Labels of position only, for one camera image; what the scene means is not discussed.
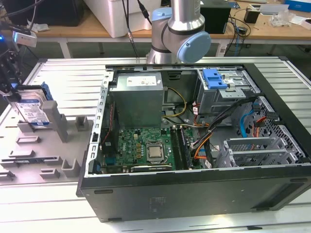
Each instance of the workbench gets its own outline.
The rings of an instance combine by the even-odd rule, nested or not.
[[[252,63],[311,133],[311,83],[291,62],[278,57],[203,58],[204,64]],[[25,84],[46,82],[60,113],[67,119],[94,120],[105,66],[145,64],[146,60],[49,59],[38,63]],[[0,151],[15,142],[18,118],[10,106],[0,116]],[[77,182],[0,186],[0,229],[3,232],[302,232],[311,231],[311,190],[279,211],[171,219],[100,223],[85,198],[76,197]]]
[[[240,5],[240,10],[249,6],[249,2],[237,2]],[[234,16],[235,9],[231,10],[231,15]],[[311,17],[311,13],[299,11],[291,11],[298,16]],[[243,20],[244,11],[239,11],[235,15],[237,19]],[[245,40],[245,44],[288,44],[288,45],[310,45],[311,31],[301,27],[300,25],[292,24],[291,27],[272,27],[268,20],[271,16],[259,15],[256,24],[249,24],[252,28],[251,34]],[[68,48],[70,42],[98,42],[100,52],[104,51],[103,42],[129,42],[127,36],[119,38],[111,38],[106,29],[101,25],[97,18],[90,12],[86,11],[83,20],[78,27],[61,27],[51,26],[50,31],[37,33],[39,42],[57,42],[60,44],[64,58],[71,58],[71,53]],[[233,26],[228,24],[224,34],[211,34],[212,43],[218,44],[216,56],[224,56],[227,45],[231,42],[234,35]],[[135,42],[151,42],[151,30],[142,30],[133,32]]]

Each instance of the metal table surface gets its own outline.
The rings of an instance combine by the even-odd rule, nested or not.
[[[204,58],[199,63],[254,63],[311,133],[311,83],[289,61],[278,57]],[[45,81],[59,112],[74,119],[94,119],[107,64],[144,64],[145,59],[50,59],[38,63],[26,84]],[[11,149],[18,132],[11,107],[0,116],[0,151]],[[77,182],[0,186],[0,229],[11,232],[72,231],[90,227],[108,232],[311,232],[311,191],[279,211],[171,219],[100,223],[85,198],[75,195]]]

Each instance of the blue hard drive label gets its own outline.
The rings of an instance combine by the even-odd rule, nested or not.
[[[41,109],[41,102],[36,99],[23,99],[16,103],[25,120],[34,126],[47,126],[50,121]]]

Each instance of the motherboard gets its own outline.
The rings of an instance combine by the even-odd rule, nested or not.
[[[123,172],[138,172],[146,169],[144,166],[155,166],[164,170],[169,167],[177,170],[176,143],[172,138],[175,130],[162,129],[124,129],[119,131],[118,151],[115,158],[106,158],[105,165],[110,169],[122,167]],[[184,128],[185,148],[190,155],[190,144],[194,141],[191,128]]]

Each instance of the cpu socket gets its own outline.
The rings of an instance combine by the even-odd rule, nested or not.
[[[147,161],[152,164],[158,164],[164,161],[164,150],[162,143],[148,143],[147,148]]]

